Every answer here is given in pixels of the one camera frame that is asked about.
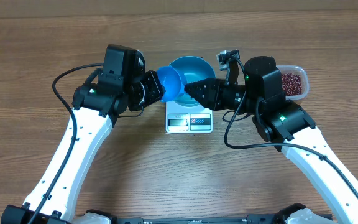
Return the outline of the blue plastic measuring scoop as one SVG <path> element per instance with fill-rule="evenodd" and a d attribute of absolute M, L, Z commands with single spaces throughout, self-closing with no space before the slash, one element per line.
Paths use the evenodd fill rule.
<path fill-rule="evenodd" d="M 182 71 L 172 66 L 165 66 L 157 70 L 157 76 L 165 90 L 161 98 L 162 103 L 174 101 L 185 94 L 187 80 Z"/>

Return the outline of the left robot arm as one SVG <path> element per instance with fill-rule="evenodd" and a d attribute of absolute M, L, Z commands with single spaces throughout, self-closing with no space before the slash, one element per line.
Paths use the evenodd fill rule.
<path fill-rule="evenodd" d="M 141 51 L 108 45 L 103 63 L 63 101 L 70 119 L 44 175 L 22 206 L 8 205 L 1 223 L 70 223 L 94 157 L 123 112 L 142 111 L 165 93 Z"/>

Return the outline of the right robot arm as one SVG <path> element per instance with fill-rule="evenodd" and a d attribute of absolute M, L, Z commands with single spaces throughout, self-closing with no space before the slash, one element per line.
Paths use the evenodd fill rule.
<path fill-rule="evenodd" d="M 240 65 L 244 85 L 207 78 L 185 86 L 205 108 L 245 113 L 261 138 L 262 147 L 275 147 L 306 176 L 340 223 L 358 223 L 358 180 L 329 147 L 311 116 L 285 96 L 282 74 L 273 57 L 259 56 Z"/>

